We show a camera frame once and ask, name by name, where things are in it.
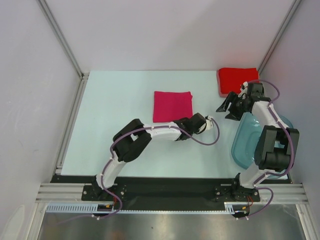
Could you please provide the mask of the magenta pink t shirt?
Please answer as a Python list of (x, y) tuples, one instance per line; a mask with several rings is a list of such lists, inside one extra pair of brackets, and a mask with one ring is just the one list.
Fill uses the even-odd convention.
[(187, 92), (155, 91), (153, 97), (154, 123), (167, 123), (193, 116), (193, 96)]

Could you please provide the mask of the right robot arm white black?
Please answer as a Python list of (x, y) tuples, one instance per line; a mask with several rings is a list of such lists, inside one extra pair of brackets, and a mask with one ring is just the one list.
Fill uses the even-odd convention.
[(244, 82), (240, 93), (231, 91), (216, 112), (228, 112), (226, 119), (240, 121), (244, 113), (255, 116), (262, 128), (254, 151), (254, 162), (233, 179), (226, 194), (244, 202), (259, 194), (258, 185), (269, 176), (286, 176), (295, 162), (300, 132), (290, 128), (277, 114), (273, 100), (265, 96), (263, 80)]

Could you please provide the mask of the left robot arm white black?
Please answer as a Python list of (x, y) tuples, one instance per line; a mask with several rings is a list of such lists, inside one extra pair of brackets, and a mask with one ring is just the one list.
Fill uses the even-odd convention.
[(184, 141), (212, 127), (212, 120), (200, 113), (158, 125), (147, 125), (138, 118), (133, 119), (113, 137), (111, 157), (92, 181), (93, 194), (100, 200), (107, 199), (110, 187), (123, 167), (137, 159), (152, 140)]

